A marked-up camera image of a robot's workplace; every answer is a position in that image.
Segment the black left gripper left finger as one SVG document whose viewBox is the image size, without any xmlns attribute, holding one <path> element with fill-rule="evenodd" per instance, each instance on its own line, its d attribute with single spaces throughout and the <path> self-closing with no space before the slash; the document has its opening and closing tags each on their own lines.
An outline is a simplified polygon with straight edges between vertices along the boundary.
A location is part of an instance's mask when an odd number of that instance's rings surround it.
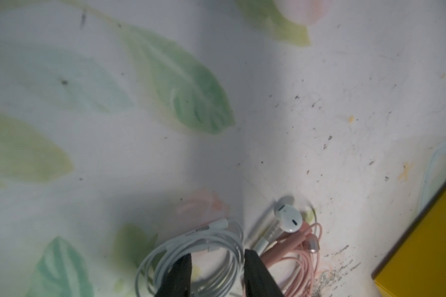
<svg viewBox="0 0 446 297">
<path fill-rule="evenodd" d="M 165 275 L 155 297 L 190 297 L 192 255 L 181 257 Z"/>
</svg>

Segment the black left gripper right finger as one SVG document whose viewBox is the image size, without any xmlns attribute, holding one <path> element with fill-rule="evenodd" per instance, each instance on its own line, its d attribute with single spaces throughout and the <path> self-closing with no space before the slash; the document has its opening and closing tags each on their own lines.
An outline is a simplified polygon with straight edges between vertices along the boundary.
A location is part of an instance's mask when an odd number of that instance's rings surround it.
<svg viewBox="0 0 446 297">
<path fill-rule="evenodd" d="M 255 251 L 245 250 L 244 261 L 245 296 L 284 297 L 281 289 Z"/>
</svg>

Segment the yellow plastic drawer cabinet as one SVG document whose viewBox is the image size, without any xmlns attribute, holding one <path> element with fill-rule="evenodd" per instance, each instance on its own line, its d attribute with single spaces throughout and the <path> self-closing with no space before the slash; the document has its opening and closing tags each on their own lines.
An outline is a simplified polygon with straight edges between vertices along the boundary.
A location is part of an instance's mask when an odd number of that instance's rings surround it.
<svg viewBox="0 0 446 297">
<path fill-rule="evenodd" d="M 372 279 L 383 297 L 446 297 L 446 182 Z"/>
</svg>

